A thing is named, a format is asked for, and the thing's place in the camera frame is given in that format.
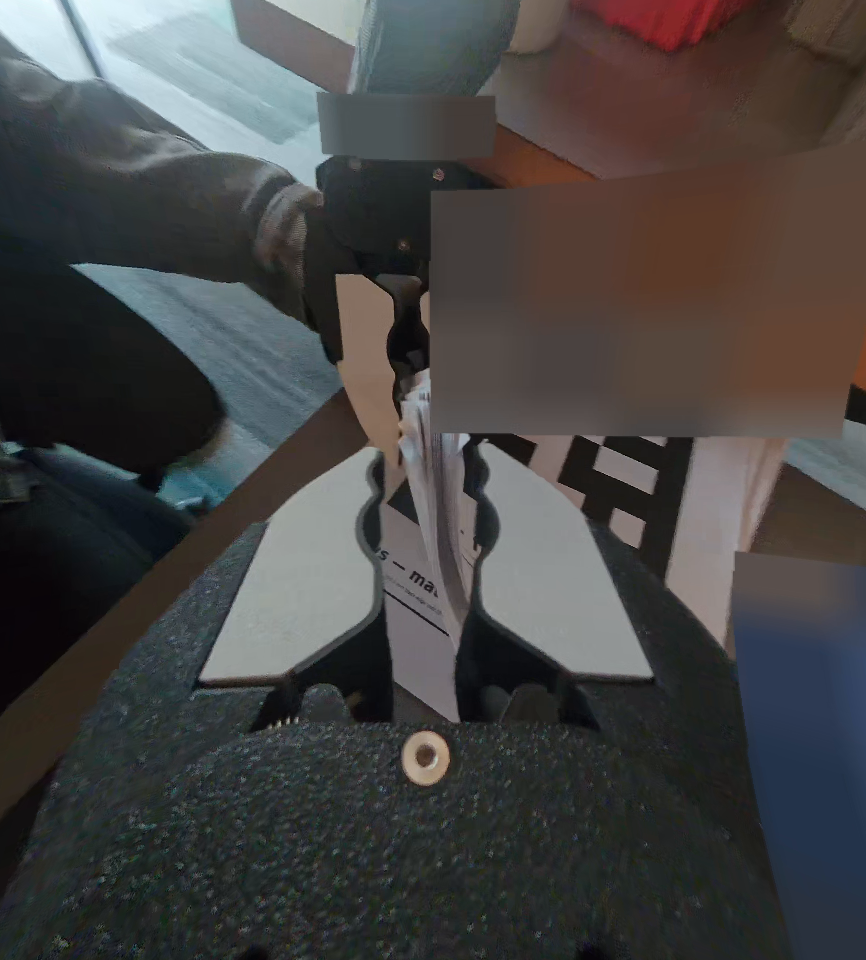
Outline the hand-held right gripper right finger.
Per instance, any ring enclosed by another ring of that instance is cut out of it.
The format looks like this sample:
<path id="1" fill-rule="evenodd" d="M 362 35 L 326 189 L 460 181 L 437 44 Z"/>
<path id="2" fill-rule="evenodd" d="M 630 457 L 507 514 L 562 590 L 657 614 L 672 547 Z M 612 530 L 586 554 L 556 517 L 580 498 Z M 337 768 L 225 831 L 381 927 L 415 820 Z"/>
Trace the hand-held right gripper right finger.
<path id="1" fill-rule="evenodd" d="M 593 529 L 561 492 L 492 443 L 464 451 L 481 547 L 456 654 L 461 722 L 594 722 L 589 687 L 655 684 Z"/>

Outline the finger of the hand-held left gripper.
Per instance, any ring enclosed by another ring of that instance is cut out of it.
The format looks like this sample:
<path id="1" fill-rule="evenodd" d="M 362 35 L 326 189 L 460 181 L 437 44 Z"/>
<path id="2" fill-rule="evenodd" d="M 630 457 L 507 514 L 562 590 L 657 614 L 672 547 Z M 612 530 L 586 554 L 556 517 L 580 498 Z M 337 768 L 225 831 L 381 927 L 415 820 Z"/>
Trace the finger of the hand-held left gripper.
<path id="1" fill-rule="evenodd" d="M 399 320 L 406 321 L 409 337 L 414 334 L 424 285 L 408 275 L 342 273 L 335 286 L 342 337 L 337 369 L 343 388 L 368 444 L 397 454 L 400 414 L 394 393 L 403 375 L 391 364 L 389 342 Z"/>

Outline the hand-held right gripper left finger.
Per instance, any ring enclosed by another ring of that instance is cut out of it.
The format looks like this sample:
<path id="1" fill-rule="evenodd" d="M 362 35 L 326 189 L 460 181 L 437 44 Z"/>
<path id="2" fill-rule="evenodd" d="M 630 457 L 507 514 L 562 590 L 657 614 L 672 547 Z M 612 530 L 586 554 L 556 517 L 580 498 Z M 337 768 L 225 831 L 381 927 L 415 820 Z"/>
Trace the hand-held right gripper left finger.
<path id="1" fill-rule="evenodd" d="M 392 665 L 378 558 L 385 458 L 365 447 L 269 519 L 199 673 L 206 690 L 270 689 L 277 715 L 312 687 L 388 722 Z"/>

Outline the white printed paper booklet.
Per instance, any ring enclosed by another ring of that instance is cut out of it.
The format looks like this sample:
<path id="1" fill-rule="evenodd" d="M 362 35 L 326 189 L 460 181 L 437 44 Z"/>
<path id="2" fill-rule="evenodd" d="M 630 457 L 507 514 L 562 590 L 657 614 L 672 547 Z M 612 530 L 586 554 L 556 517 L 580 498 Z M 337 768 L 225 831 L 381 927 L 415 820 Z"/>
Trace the white printed paper booklet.
<path id="1" fill-rule="evenodd" d="M 402 481 L 387 498 L 380 556 L 388 594 L 410 598 L 430 624 L 417 640 L 391 628 L 394 674 L 458 721 L 454 669 L 475 560 L 476 505 L 464 451 L 472 438 L 433 434 L 429 376 L 412 382 L 399 426 Z M 774 491 L 788 440 L 496 435 L 486 438 L 577 507 L 609 546 L 670 588 L 715 642 L 727 635 L 734 554 L 748 551 Z"/>

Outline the brown wooden desk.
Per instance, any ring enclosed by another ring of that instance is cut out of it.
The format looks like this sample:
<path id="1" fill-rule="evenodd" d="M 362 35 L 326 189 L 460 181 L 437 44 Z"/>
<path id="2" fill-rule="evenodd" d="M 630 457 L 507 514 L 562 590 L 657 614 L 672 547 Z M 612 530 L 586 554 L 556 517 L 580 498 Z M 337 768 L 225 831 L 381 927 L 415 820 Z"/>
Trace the brown wooden desk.
<path id="1" fill-rule="evenodd" d="M 452 163 L 499 188 L 576 185 L 593 174 L 499 126 L 493 154 Z M 853 375 L 866 392 L 866 332 Z M 367 444 L 343 389 L 247 478 L 211 518 L 0 715 L 0 821 L 51 772 L 74 739 L 81 717 L 139 639 L 254 521 L 264 520 L 303 483 Z"/>

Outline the dark grey mesh object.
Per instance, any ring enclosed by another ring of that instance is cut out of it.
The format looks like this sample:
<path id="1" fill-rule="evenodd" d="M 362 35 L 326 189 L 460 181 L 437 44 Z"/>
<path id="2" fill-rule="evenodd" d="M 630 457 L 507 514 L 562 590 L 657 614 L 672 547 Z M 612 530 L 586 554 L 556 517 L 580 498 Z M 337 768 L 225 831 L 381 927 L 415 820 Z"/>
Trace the dark grey mesh object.
<path id="1" fill-rule="evenodd" d="M 510 47 L 518 1 L 367 1 L 347 93 L 478 95 Z"/>

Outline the red crate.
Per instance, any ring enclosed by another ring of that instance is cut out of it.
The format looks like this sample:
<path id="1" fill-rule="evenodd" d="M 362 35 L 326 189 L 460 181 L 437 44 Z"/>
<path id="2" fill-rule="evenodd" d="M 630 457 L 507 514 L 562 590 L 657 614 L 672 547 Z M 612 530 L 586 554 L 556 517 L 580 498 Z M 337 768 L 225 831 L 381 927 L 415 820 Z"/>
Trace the red crate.
<path id="1" fill-rule="evenodd" d="M 693 47 L 758 1 L 571 1 L 573 10 L 664 53 Z"/>

